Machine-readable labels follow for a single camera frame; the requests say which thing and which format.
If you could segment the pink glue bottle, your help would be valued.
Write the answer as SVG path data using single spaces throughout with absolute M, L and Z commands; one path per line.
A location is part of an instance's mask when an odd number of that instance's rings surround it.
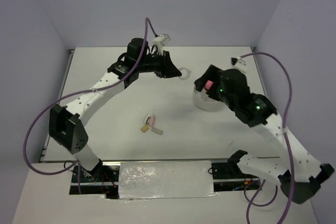
M 213 82 L 208 80 L 204 85 L 204 89 L 209 90 L 212 87 L 212 85 L 213 85 Z

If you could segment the clear tape roll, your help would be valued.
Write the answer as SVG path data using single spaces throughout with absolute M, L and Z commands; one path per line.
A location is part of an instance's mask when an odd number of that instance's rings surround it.
M 179 77 L 179 79 L 180 80 L 187 80 L 189 77 L 190 77 L 190 75 L 191 75 L 191 71 L 190 71 L 190 69 L 188 69 L 188 68 L 179 68 L 179 71 L 181 72 L 181 76 Z

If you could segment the grey rectangular eraser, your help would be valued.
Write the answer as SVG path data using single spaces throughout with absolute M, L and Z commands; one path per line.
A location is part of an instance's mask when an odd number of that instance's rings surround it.
M 156 134 L 159 134 L 159 135 L 162 135 L 163 134 L 163 131 L 156 128 L 156 127 L 151 127 L 151 131 L 156 133 Z

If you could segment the tan square eraser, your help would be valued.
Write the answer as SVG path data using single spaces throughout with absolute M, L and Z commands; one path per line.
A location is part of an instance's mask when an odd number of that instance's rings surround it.
M 145 133 L 148 129 L 149 129 L 149 127 L 147 125 L 144 125 L 144 126 L 142 126 L 141 131 L 143 133 Z

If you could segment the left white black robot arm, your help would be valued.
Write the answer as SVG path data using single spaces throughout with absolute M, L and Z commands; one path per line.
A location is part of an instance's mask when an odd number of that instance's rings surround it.
M 103 165 L 88 145 L 86 124 L 111 98 L 136 81 L 139 74 L 153 72 L 159 78 L 181 77 L 164 46 L 170 41 L 167 34 L 156 36 L 152 47 L 142 38 L 133 38 L 103 77 L 90 89 L 64 106 L 54 105 L 49 114 L 49 136 L 64 147 L 81 168 L 79 171 L 92 182 L 112 170 Z

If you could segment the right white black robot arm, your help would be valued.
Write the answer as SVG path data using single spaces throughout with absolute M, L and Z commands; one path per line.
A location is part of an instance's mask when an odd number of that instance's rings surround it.
M 275 106 L 262 94 L 250 91 L 246 76 L 238 69 L 222 70 L 210 65 L 195 80 L 197 94 L 222 102 L 234 115 L 258 133 L 280 157 L 277 163 L 256 158 L 238 150 L 228 159 L 228 171 L 233 177 L 254 175 L 279 186 L 287 198 L 303 204 L 312 198 L 323 182 L 334 173 L 330 164 L 314 158 L 289 131 Z

